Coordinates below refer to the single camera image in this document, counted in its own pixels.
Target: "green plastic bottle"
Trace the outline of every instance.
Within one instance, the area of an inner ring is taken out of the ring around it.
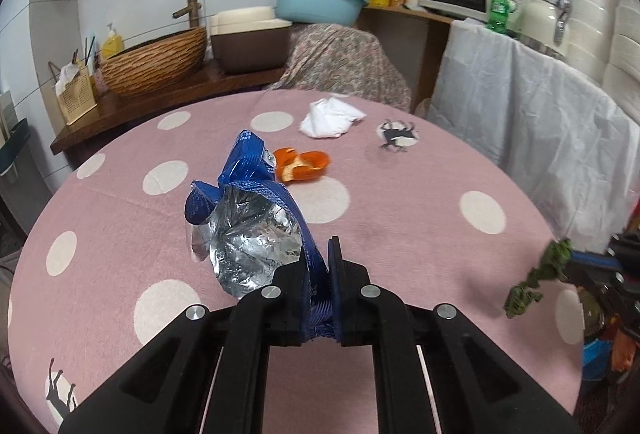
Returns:
[[[501,35],[506,35],[507,20],[509,20],[509,5],[507,0],[492,0],[489,21],[486,25],[487,29],[491,29]]]

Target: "silver bolt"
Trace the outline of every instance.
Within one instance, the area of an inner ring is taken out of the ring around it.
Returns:
[[[186,315],[190,320],[200,320],[204,316],[204,307],[202,306],[191,306],[187,308]]]
[[[282,291],[277,286],[266,286],[262,288],[260,294],[266,299],[276,299],[280,296]]]
[[[380,288],[378,286],[373,286],[369,284],[368,286],[363,286],[360,289],[360,293],[363,297],[368,299],[374,299],[380,296]]]
[[[456,317],[458,311],[451,304],[443,304],[442,306],[438,306],[436,313],[439,317],[450,320]]]

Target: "bronze faucet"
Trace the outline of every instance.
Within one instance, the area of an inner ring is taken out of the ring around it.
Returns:
[[[176,11],[172,17],[179,19],[188,13],[189,27],[197,28],[200,25],[200,13],[198,11],[202,7],[202,4],[198,4],[198,0],[187,0],[187,4],[187,7],[182,8],[180,11]]]

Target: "black animal print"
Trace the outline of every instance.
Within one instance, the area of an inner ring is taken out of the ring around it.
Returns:
[[[54,358],[51,358],[51,363],[49,364],[49,392],[47,392],[47,401],[50,401],[54,409],[58,411],[58,414],[60,414],[60,417],[65,419],[71,412],[71,404],[73,403],[74,409],[77,406],[76,398],[73,397],[74,387],[76,384],[70,385],[69,394],[66,397],[65,403],[58,394],[58,380],[60,379],[60,376],[62,376],[63,370],[60,369],[55,379],[51,379],[51,369],[53,368],[54,360]]]
[[[394,129],[393,124],[388,119],[385,120],[385,122],[382,124],[382,135],[385,137],[386,143],[380,148],[385,150],[390,150],[389,147],[394,147],[394,150],[396,152],[398,151],[407,152],[405,147],[398,145],[398,143],[396,143],[396,140],[398,140],[398,138],[408,138],[408,139],[415,140],[416,139],[414,135],[415,125],[413,123],[410,123],[409,124],[410,127],[408,127],[407,124],[404,123],[403,121],[399,121],[398,123],[402,125],[402,128]]]

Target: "pink tablecloth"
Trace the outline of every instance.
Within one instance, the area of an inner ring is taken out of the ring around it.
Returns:
[[[344,256],[405,302],[455,304],[574,408],[574,290],[545,284],[544,300],[511,321],[501,309],[551,237],[536,208],[462,141],[388,106],[347,98],[367,113],[363,122],[335,140],[302,135],[308,104],[321,97],[271,91],[196,103],[129,131],[60,188],[20,257],[9,316],[18,389],[47,429],[56,432],[67,409],[189,304],[234,304],[210,263],[190,260],[183,208],[190,181],[214,183],[244,128],[271,150],[331,156],[326,177],[291,188],[322,252],[338,235]],[[406,152],[381,149],[385,119],[414,121],[418,141]],[[323,338],[272,351],[265,434],[370,434],[376,421],[370,349]]]

